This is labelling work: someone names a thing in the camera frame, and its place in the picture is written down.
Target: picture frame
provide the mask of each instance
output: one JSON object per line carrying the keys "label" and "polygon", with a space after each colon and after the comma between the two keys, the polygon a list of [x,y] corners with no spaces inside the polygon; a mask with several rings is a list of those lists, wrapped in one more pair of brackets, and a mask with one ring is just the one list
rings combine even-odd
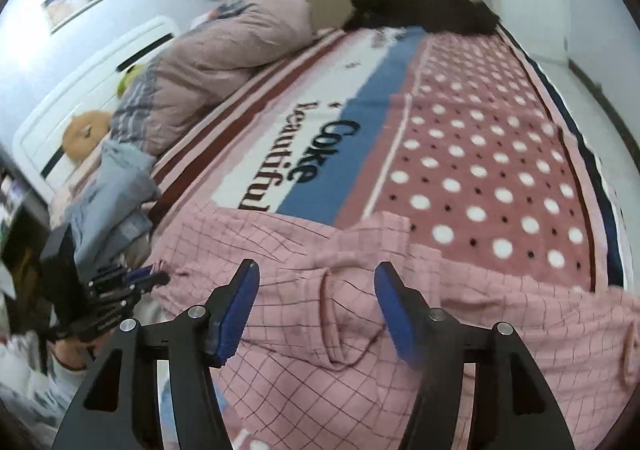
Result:
{"label": "picture frame", "polygon": [[102,0],[45,0],[42,10],[53,34]]}

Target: blue stripe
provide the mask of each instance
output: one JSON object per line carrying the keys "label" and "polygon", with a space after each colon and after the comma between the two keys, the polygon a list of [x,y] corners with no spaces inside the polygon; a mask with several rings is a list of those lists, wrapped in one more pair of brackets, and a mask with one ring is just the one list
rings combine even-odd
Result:
{"label": "blue stripe", "polygon": [[[293,186],[278,207],[279,214],[334,223],[386,122],[390,96],[400,91],[408,65],[425,36],[422,28],[408,28],[405,37],[389,49],[356,96],[347,101],[338,118],[357,122],[360,129],[352,136],[342,137],[333,147],[338,152],[325,158],[314,179]],[[339,134],[350,130],[343,126],[335,129]]]}
{"label": "blue stripe", "polygon": [[511,34],[506,29],[502,28],[502,30],[513,42],[513,44],[522,51],[529,64],[533,67],[534,71],[536,72],[540,80],[542,80],[542,83],[545,85],[545,88],[551,96],[551,99],[554,101],[554,104],[558,108],[558,111],[560,112],[560,114],[562,114],[562,118],[564,118],[564,122],[567,124],[569,131],[571,131],[571,133],[578,140],[578,151],[580,152],[580,155],[584,160],[587,173],[589,174],[589,178],[591,179],[591,184],[596,194],[596,201],[598,202],[598,206],[600,207],[602,221],[604,222],[604,231],[607,237],[607,274],[609,277],[609,285],[622,287],[624,284],[624,273],[622,269],[622,260],[620,259],[620,247],[618,245],[618,229],[616,227],[616,218],[613,212],[611,201],[607,197],[607,193],[604,190],[602,176],[600,175],[600,172],[598,170],[596,158],[593,152],[585,145],[584,137],[582,136],[580,129],[574,122],[573,117],[566,108],[562,97],[556,91],[556,88],[553,87],[551,83],[549,83],[548,78],[546,78],[546,75],[540,70],[538,64],[533,61],[529,57],[529,55],[527,55],[527,53],[516,42],[514,37],[511,36]]}

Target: blue gripper pad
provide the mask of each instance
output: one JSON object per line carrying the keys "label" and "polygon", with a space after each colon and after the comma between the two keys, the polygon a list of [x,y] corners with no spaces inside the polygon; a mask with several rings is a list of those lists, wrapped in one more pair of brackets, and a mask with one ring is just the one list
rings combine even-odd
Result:
{"label": "blue gripper pad", "polygon": [[412,365],[418,360],[418,351],[414,325],[402,303],[402,292],[406,287],[390,262],[378,265],[373,283],[396,352],[402,360]]}
{"label": "blue gripper pad", "polygon": [[222,362],[231,358],[238,350],[242,332],[249,319],[251,308],[254,306],[255,297],[258,295],[259,286],[260,269],[252,261],[220,323],[220,338],[218,339],[216,356]]}

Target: folded comforter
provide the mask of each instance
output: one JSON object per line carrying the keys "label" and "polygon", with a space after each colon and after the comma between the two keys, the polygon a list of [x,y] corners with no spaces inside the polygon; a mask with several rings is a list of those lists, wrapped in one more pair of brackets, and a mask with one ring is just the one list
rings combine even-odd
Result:
{"label": "folded comforter", "polygon": [[309,45],[305,0],[230,0],[178,37],[125,92],[111,137],[159,156],[261,65]]}

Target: white wall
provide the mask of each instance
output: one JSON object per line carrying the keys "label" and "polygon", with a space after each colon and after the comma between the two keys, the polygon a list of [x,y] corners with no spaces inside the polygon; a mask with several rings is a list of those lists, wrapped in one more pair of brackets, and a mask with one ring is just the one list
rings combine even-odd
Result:
{"label": "white wall", "polygon": [[156,15],[181,30],[217,0],[104,0],[50,34],[44,0],[9,0],[0,14],[0,143],[10,152],[18,126],[69,73]]}
{"label": "white wall", "polygon": [[640,143],[640,30],[622,0],[569,0],[569,56],[596,83]]}

